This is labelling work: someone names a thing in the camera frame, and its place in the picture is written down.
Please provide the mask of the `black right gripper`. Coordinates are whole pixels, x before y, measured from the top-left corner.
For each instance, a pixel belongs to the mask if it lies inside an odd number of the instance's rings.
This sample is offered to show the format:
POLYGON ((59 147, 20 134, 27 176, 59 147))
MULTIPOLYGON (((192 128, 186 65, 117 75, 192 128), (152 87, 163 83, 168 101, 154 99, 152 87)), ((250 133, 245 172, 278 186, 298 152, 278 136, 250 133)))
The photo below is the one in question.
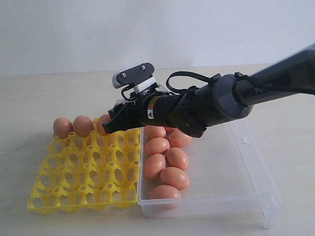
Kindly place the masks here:
POLYGON ((119 104, 108 111, 109 121, 102 127, 107 134, 147 125, 176 127, 170 114, 182 97, 180 95, 149 95, 135 102, 119 104))

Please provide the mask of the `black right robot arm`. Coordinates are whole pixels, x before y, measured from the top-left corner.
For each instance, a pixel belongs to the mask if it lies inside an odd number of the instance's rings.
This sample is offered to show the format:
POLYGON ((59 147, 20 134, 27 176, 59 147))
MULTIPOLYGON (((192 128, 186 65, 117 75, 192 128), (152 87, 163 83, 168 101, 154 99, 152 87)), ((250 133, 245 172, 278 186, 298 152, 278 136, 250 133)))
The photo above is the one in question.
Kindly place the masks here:
POLYGON ((178 71, 171 77, 191 77, 203 87, 176 89, 160 85, 151 63, 142 63, 113 76, 113 86, 130 96, 109 111, 106 133, 146 125, 177 128, 199 138, 214 125, 247 117, 255 104, 315 92, 315 47, 310 45, 252 75, 240 72, 206 77, 178 71))

